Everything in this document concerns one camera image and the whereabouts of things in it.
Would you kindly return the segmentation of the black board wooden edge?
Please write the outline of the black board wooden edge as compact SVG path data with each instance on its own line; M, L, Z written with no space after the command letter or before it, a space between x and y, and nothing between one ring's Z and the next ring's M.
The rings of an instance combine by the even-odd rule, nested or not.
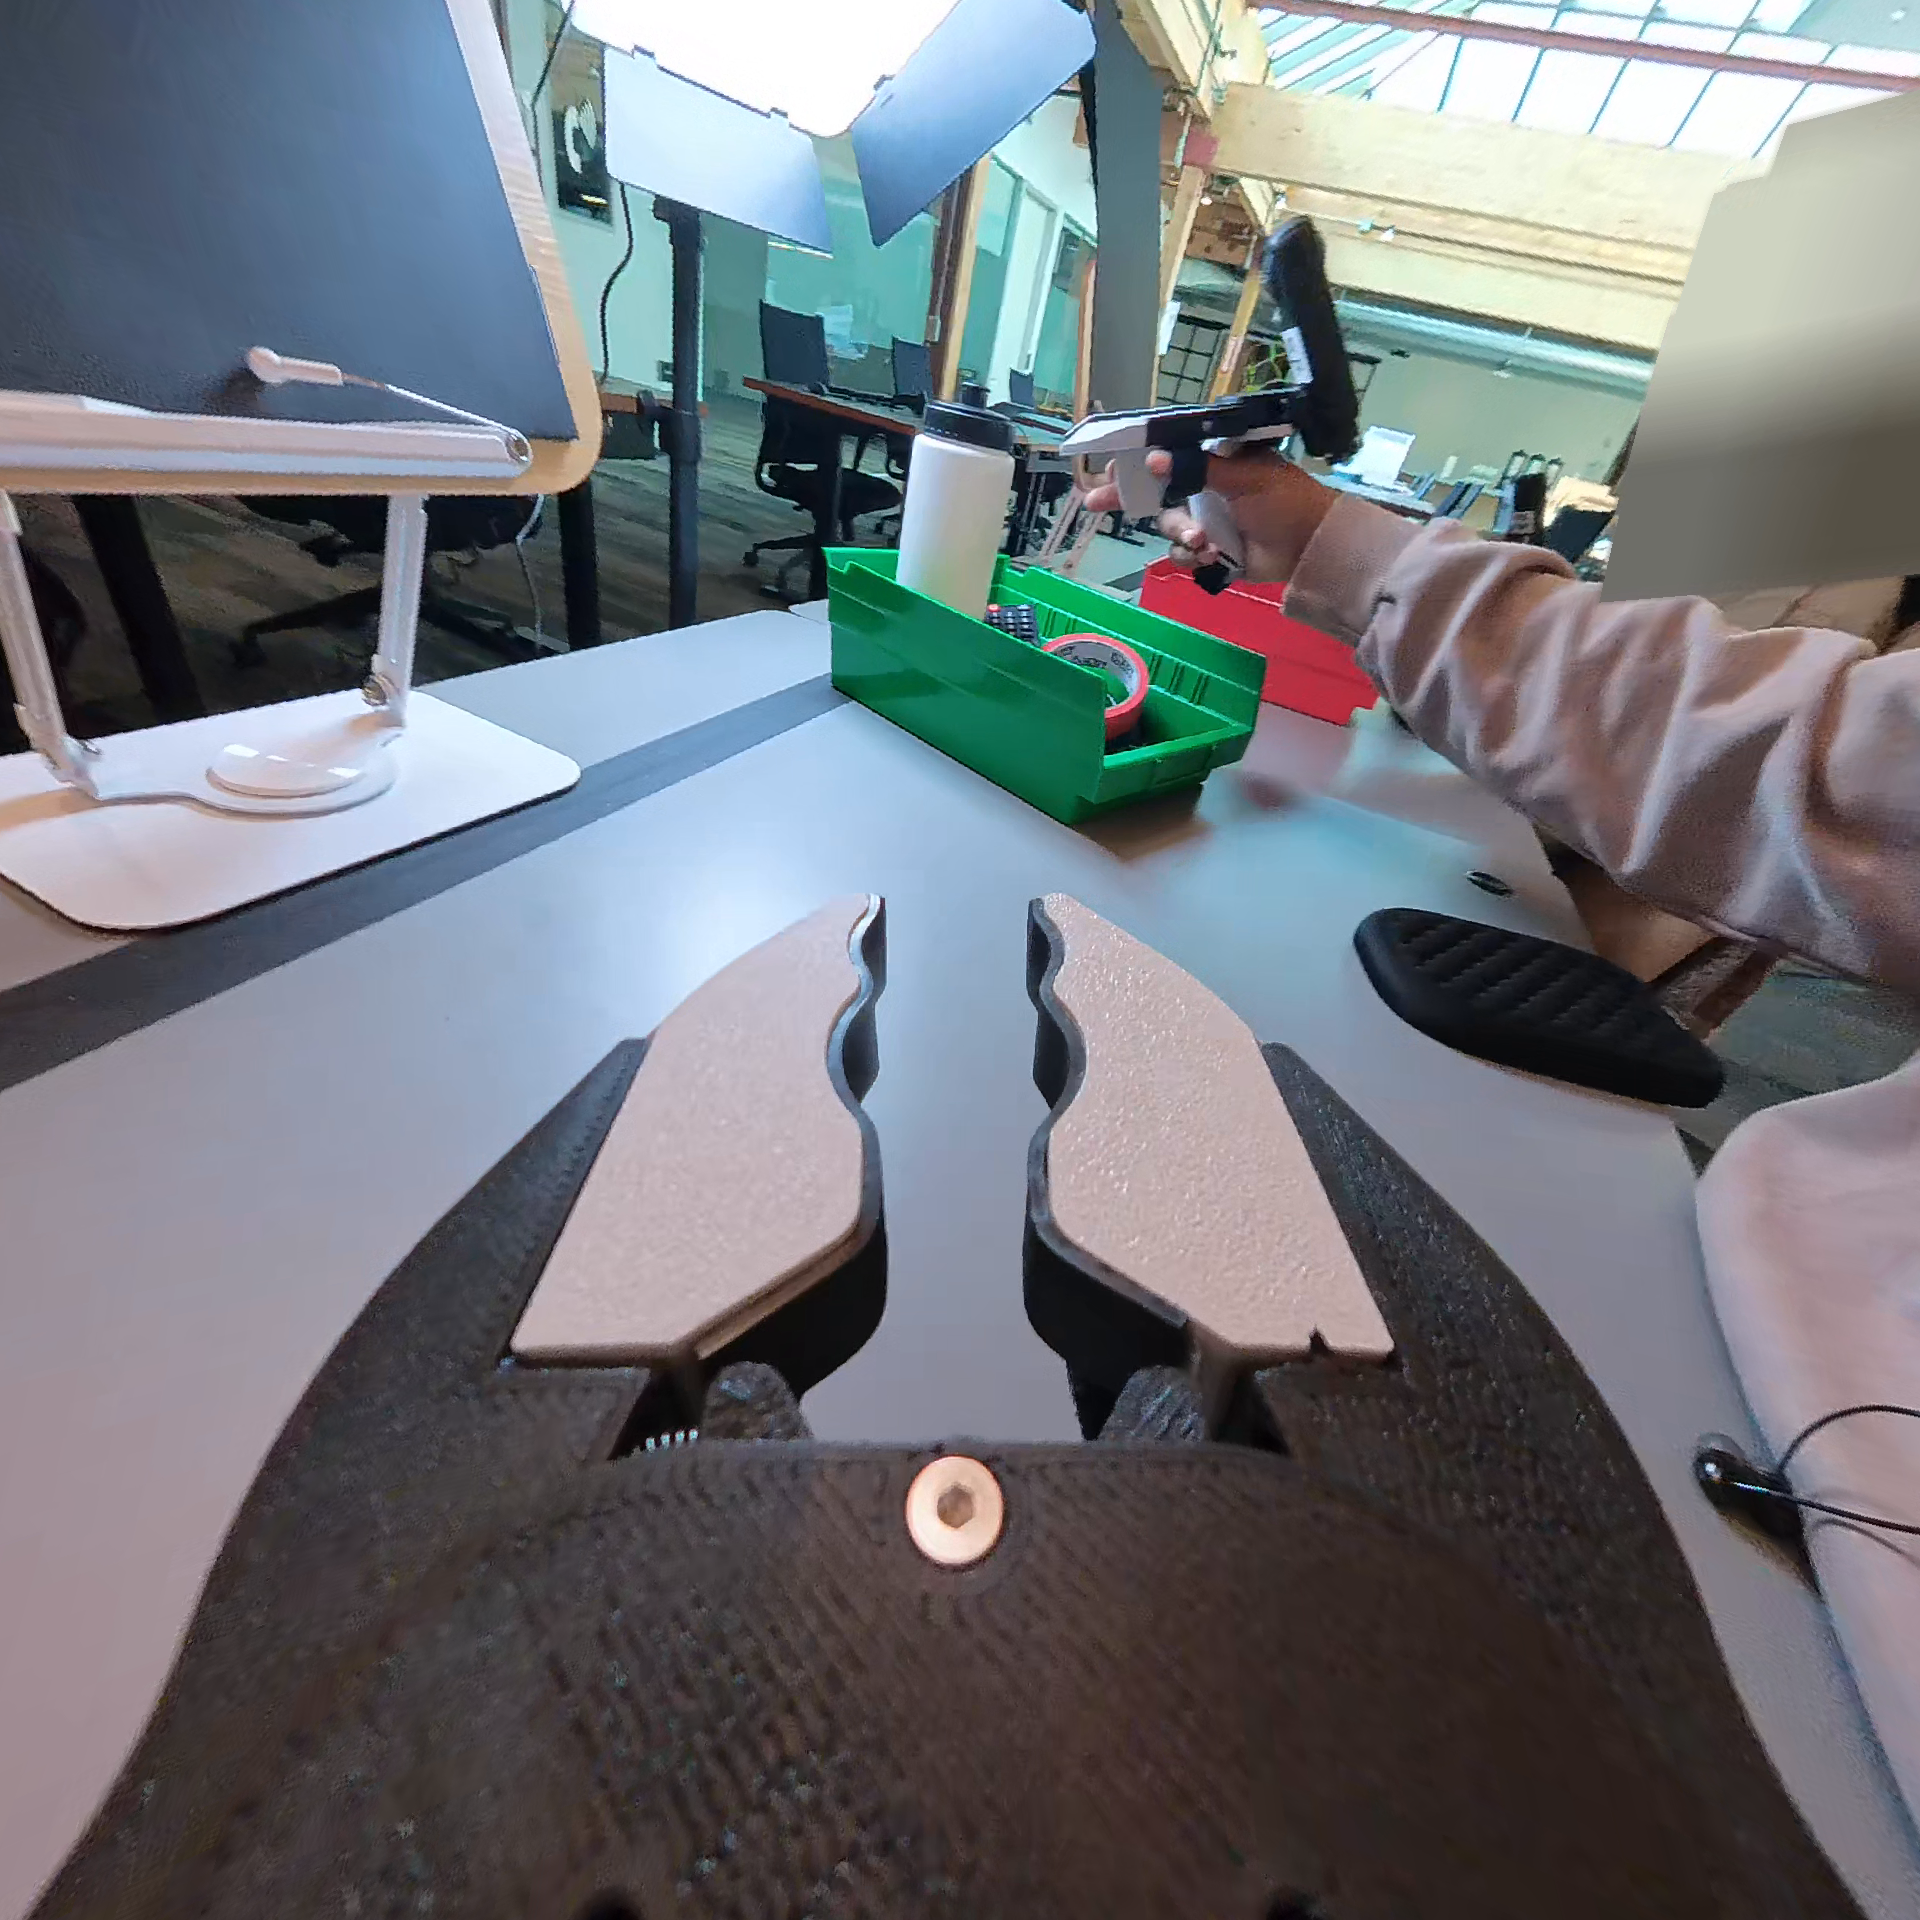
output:
M2 83L4 490L588 478L491 5L4 5Z

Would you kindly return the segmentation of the white water bottle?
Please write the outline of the white water bottle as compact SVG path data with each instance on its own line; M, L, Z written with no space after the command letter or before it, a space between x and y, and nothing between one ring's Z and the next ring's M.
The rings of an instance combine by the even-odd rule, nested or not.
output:
M1014 422L985 390L931 401L904 486L896 584L948 611L988 616L1004 523L1017 478Z

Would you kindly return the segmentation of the white tablet stand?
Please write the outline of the white tablet stand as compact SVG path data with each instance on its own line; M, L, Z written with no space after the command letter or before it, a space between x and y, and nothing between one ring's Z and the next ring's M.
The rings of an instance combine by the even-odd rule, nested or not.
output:
M4 392L4 475L179 478L194 488L344 478L385 495L375 656L359 690L84 741L62 709L4 496L2 637L26 752L4 757L4 883L65 922L155 933L216 922L470 825L561 798L568 754L417 690L428 488L507 483L524 433L418 392L265 346L260 390L361 390L394 422L163 414L78 394Z

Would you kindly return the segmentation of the pink tape roll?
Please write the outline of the pink tape roll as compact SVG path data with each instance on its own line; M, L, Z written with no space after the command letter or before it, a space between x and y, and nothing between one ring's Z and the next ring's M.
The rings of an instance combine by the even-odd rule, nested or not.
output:
M1102 727L1110 752L1118 752L1128 739L1139 735L1151 690L1147 669L1139 649L1102 634L1081 632L1046 641L1043 651L1099 674Z

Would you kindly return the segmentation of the black light stand pole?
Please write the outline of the black light stand pole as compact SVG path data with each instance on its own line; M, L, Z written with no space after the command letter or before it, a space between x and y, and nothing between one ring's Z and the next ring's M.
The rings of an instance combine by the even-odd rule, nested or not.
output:
M668 457L668 627L679 632L700 616L704 217L666 194L654 194L654 216L670 246L673 374L660 433Z

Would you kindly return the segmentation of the studio light panel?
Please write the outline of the studio light panel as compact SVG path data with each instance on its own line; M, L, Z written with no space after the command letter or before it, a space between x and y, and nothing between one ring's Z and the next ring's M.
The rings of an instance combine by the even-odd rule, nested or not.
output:
M604 2L609 171L832 251L824 145L852 147L880 247L1096 57L1065 2Z

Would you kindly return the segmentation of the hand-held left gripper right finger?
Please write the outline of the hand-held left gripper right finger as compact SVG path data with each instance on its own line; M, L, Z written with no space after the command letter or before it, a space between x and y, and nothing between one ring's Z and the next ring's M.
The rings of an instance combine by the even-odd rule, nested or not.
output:
M1072 897L1027 911L1025 1309L1102 1425L1151 1369L1207 1417L1292 1362L1378 1373L1386 1310L1252 1027Z

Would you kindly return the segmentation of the tall black panel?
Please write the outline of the tall black panel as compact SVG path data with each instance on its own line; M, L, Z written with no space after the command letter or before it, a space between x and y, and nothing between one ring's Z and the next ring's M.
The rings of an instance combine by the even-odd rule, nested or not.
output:
M1089 151L1096 181L1096 273L1089 409L1146 409L1162 335L1162 81L1120 8L1089 5L1096 32Z

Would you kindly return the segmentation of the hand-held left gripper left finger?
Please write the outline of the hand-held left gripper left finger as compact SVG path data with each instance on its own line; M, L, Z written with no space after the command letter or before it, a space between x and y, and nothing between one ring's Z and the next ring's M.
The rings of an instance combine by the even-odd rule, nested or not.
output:
M763 1362L804 1398L870 1342L882 983L882 898L838 897L657 1027L512 1334L518 1362L640 1367L688 1400Z

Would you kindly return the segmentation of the black wall sign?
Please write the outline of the black wall sign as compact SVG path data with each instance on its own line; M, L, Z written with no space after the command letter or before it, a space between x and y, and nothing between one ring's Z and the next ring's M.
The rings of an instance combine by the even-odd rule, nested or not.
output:
M544 86L556 199L594 224L612 222L604 48L568 35L553 48Z

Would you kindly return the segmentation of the green plastic bin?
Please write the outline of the green plastic bin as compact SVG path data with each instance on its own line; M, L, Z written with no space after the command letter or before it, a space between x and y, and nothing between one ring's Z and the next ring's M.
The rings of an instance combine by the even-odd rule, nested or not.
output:
M991 601L1035 616L1038 637L1022 639L904 589L891 550L832 546L825 563L832 683L1064 825L1187 798L1247 754L1265 689L1256 651L1043 568L995 568ZM1072 637L1144 669L1116 741L1116 679L1047 649Z

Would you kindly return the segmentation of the person's right forearm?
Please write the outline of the person's right forearm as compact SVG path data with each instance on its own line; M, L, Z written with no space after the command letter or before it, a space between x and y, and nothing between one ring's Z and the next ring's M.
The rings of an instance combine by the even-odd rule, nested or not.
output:
M1696 598L1607 603L1540 550L1350 496L1288 611L1625 894L1915 997L1915 649L1737 632Z

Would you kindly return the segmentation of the red plastic bin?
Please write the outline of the red plastic bin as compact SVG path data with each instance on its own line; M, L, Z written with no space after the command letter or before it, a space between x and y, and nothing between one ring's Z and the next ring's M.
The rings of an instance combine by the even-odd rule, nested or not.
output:
M1265 704L1335 727L1376 709L1378 689L1359 669L1354 649L1288 616L1283 598L1280 585L1247 581L1207 593L1176 560L1154 560L1144 574L1139 606L1258 655Z

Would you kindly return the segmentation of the person's right hand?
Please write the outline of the person's right hand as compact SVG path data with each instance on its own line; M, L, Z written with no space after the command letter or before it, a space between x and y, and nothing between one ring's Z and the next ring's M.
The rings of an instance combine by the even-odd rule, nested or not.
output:
M1271 445L1211 454L1206 491L1226 504L1240 543L1236 574L1252 585L1284 585L1337 504L1331 490L1284 462ZM1198 571L1230 563L1187 506L1166 507L1156 527L1178 570Z

